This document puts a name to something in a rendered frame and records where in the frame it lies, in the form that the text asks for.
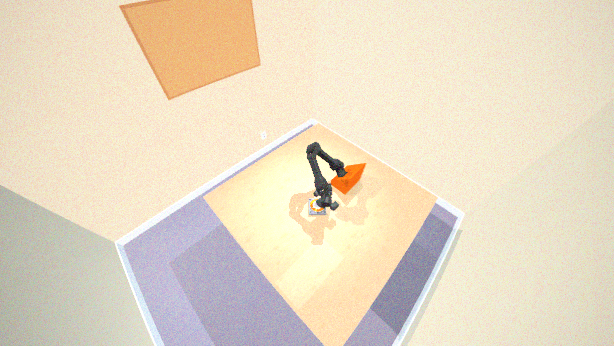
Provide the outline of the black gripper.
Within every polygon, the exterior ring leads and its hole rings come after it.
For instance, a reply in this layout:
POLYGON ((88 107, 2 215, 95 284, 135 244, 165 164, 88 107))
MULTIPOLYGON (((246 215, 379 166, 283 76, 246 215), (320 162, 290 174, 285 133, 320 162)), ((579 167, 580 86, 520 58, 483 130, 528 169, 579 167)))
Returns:
MULTIPOLYGON (((315 191, 315 192, 313 193, 313 195, 314 195, 315 197, 318 197, 318 193, 317 193, 317 191, 315 191)), ((335 211, 335 210, 336 210, 338 207, 339 207, 339 203, 337 203, 336 201, 334 201, 334 202, 332 203, 332 200, 331 200, 331 207, 329 207, 329 208, 330 208, 332 211, 335 211)))

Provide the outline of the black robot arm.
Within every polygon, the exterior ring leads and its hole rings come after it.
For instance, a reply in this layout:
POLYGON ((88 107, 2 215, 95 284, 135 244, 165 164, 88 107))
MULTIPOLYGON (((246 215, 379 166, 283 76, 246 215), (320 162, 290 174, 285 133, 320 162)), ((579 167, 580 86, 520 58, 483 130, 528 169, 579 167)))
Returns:
POLYGON ((344 162, 340 161, 337 158, 332 158, 325 151, 323 151, 321 149, 321 145, 318 142, 314 142, 308 145, 306 149, 306 154, 307 154, 307 160, 309 161, 309 164, 311 166, 311 169, 312 169, 312 172, 315 178, 314 184, 315 184, 316 191, 318 195, 321 196, 321 198, 319 198, 316 201, 316 204, 320 208, 323 208, 323 209, 325 207, 326 208, 331 207, 331 200, 332 200, 331 195, 333 191, 332 186, 331 186, 332 184, 328 183, 326 181, 326 178, 322 176, 316 156, 318 155, 324 161, 329 163, 329 168, 331 168, 333 171, 336 171, 338 177, 344 177, 348 173, 344 169, 345 164, 344 162), (320 192, 321 190, 323 191, 320 192))

